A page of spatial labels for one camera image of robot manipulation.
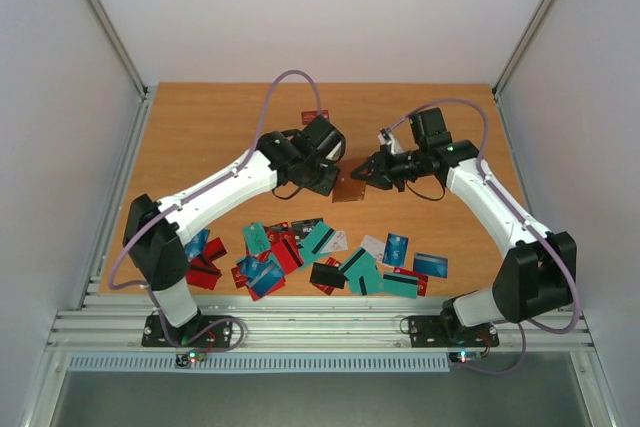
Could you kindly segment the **brown leather card holder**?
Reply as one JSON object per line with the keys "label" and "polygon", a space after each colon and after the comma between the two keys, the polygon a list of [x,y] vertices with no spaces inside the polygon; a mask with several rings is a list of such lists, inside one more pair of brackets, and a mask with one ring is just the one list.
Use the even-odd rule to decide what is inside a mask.
{"label": "brown leather card holder", "polygon": [[353,179],[351,173],[365,162],[365,157],[343,159],[338,163],[339,175],[332,189],[332,202],[361,201],[365,197],[366,182]]}

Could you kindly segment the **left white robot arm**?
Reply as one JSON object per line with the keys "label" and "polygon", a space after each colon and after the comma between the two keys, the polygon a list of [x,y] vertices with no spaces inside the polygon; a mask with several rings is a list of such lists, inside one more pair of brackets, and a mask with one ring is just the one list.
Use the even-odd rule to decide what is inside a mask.
{"label": "left white robot arm", "polygon": [[143,276],[172,346],[201,337],[201,313],[187,284],[184,246],[199,231],[244,202],[288,183],[328,195],[346,151],[344,135],[325,117],[303,129],[273,131],[221,171],[177,194],[154,201],[143,194],[130,205],[123,255]]}

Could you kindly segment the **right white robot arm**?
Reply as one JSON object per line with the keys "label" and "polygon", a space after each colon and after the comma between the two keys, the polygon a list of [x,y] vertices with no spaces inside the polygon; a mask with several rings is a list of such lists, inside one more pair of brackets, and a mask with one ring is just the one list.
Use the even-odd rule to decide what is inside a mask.
{"label": "right white robot arm", "polygon": [[452,138],[436,100],[405,115],[416,144],[402,151],[394,129],[380,132],[380,148],[350,174],[381,190],[404,190],[433,176],[474,214],[496,244],[502,265],[493,284],[446,301],[440,329],[446,341],[459,344],[477,326],[528,321],[557,335],[573,330],[582,313],[576,283],[577,245],[567,232],[552,232],[538,221],[494,175],[480,145]]}

